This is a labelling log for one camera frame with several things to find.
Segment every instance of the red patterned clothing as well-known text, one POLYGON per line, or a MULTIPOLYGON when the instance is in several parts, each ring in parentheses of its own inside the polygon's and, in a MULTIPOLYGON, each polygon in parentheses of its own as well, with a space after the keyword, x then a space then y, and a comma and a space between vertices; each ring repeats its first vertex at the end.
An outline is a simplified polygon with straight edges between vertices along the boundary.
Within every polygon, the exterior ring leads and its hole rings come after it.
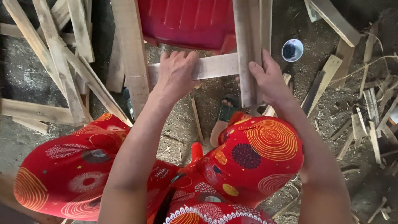
MULTIPOLYGON (((96 221, 102 191, 128 127, 110 114, 69 136, 34 149, 14 185, 25 207, 75 220, 96 221)), ((166 224, 274 223, 254 208, 279 190, 303 163, 301 141, 286 122, 237 112, 205 156, 193 147, 185 168, 157 160, 148 179, 152 223, 170 187, 176 192, 166 224)))

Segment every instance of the dirt floor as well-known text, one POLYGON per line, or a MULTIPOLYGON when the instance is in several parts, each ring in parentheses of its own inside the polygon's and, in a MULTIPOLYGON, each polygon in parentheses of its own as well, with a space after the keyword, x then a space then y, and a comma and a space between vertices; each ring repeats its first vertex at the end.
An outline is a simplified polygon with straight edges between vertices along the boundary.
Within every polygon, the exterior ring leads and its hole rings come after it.
MULTIPOLYGON (((35 28, 39 26, 33 4, 30 0, 20 0, 21 6, 27 12, 35 28)), ((52 6, 55 0, 48 0, 52 6)), ((332 0, 344 17, 360 31, 365 31, 369 22, 380 19, 379 38, 384 47, 385 55, 398 52, 398 1, 396 0, 332 0)), ((92 64, 94 71, 102 81, 105 81, 109 58, 111 54, 115 24, 110 0, 95 1, 93 3, 93 49, 96 62, 92 64)), ((0 5, 0 22, 15 24, 0 5)), ((294 95, 302 102, 318 71, 320 71, 330 54, 337 48, 339 36, 324 21, 311 23, 303 0, 274 0, 273 1, 273 30, 272 55, 280 64, 282 72, 292 75, 294 80, 294 95), (295 63, 282 60, 280 52, 283 44, 289 39, 299 39, 303 42, 305 51, 303 57, 295 63)), ((366 38, 356 46, 350 72, 363 66, 363 54, 366 38)), ((148 52, 148 63, 158 63, 162 51, 181 50, 180 48, 160 44, 158 47, 145 45, 148 52)), ((212 55, 211 52, 199 51, 201 57, 212 55)), ((381 57, 383 52, 379 44, 375 45, 372 60, 381 57)), ((392 75, 398 74, 398 64, 387 59, 392 75)), ((0 83, 4 98, 22 100, 39 104, 66 107, 66 101, 55 86, 42 64, 30 48, 26 40, 1 36, 0 41, 0 83)), ((387 74, 383 61, 371 65, 367 81, 374 81, 387 74)), ((342 147, 347 132, 336 141, 330 137, 351 117, 350 107, 357 103, 362 72, 347 78, 343 89, 337 91, 328 88, 319 103, 311 113, 310 119, 316 119, 319 124, 320 135, 328 143, 330 150, 335 154, 342 147)), ((220 100, 225 94, 240 95, 234 77, 221 77, 201 81, 199 89, 191 93, 195 97, 199 120, 205 138, 205 151, 211 150, 209 137, 217 118, 220 100)), ((113 94, 121 107, 127 110, 121 94, 113 94)), ((90 109, 94 118, 105 112, 99 100, 92 94, 90 109)), ((39 144, 50 139, 66 135, 76 128, 50 124, 48 135, 14 123, 11 117, 1 116, 0 120, 0 171, 9 172, 17 169, 28 153, 39 144)), ((162 132, 158 149, 158 159, 166 160, 176 165, 184 165, 190 161, 190 145, 198 140, 198 131, 195 124, 190 97, 181 99, 174 107, 162 132)), ((392 150, 384 140, 380 141, 381 152, 392 150)), ((386 157, 391 164, 397 155, 386 157)), ((342 161, 339 161, 342 170, 352 167, 360 168, 358 173, 346 175, 352 209, 363 219, 368 219, 381 202, 381 198, 388 198, 387 204, 393 209, 391 220, 385 221, 378 215, 373 223, 398 222, 398 180, 394 179, 386 170, 375 165, 374 153, 370 141, 365 139, 360 148, 351 150, 342 161)), ((270 215, 274 215, 281 208, 299 196, 300 180, 291 181, 279 192, 260 205, 270 215)), ((282 212, 275 221, 280 224, 297 223, 300 208, 298 198, 289 208, 282 212)))

